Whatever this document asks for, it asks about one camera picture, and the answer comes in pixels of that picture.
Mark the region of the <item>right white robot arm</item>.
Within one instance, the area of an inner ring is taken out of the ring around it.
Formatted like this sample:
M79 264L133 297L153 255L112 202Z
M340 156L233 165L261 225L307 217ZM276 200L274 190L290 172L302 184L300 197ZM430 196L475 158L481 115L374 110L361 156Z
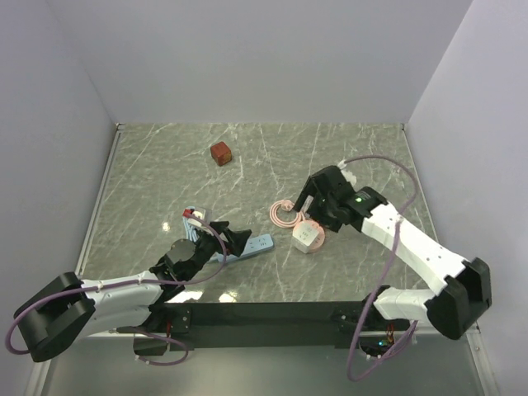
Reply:
M468 260L442 247L412 223L376 190L355 189L343 169L328 166L309 176L293 209L333 232L350 225L386 248L425 282L424 290L382 285L362 309L366 326L382 328L388 321L418 321L441 335L460 339L492 305L488 264Z

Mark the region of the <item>white square socket adapter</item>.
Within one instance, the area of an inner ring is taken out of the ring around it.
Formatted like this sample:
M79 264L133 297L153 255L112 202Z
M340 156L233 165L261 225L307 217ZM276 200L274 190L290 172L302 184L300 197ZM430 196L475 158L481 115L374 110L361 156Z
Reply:
M313 240L314 236L317 234L311 234L312 229L310 228L310 224L312 222L317 223L313 220L301 221L300 223L294 226L292 232L292 246L304 254L310 253L309 245L311 244L311 241Z

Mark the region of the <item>blue power strip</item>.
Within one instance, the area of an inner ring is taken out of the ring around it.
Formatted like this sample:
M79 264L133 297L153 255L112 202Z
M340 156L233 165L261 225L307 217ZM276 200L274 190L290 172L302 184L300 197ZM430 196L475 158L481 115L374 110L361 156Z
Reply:
M247 259L249 257L253 257L259 254L262 254L264 252L268 252L274 248L275 244L270 234L263 234L257 237L253 237L248 239L246 246L242 252L242 254L237 257L235 255L228 255L226 258L226 262L235 262L238 260Z

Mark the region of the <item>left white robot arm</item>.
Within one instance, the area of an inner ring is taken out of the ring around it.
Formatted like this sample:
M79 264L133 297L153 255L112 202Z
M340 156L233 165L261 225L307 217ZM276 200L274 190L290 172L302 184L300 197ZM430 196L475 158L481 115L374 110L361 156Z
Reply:
M15 311L5 347L44 362L99 332L158 330L165 303L200 283L197 274L216 253L240 256L252 235L249 229L233 231L227 221L203 223L197 233L195 242L178 239L154 266L136 275L88 280L69 271L55 277Z

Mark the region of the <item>pink round power strip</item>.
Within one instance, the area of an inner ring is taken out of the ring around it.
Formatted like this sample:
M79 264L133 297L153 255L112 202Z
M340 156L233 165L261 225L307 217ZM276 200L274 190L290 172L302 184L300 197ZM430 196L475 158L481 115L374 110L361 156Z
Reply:
M319 224L314 222L310 224L310 228L312 229L311 234L317 233L309 245L309 252L312 253L317 252L322 247L325 240L325 232Z

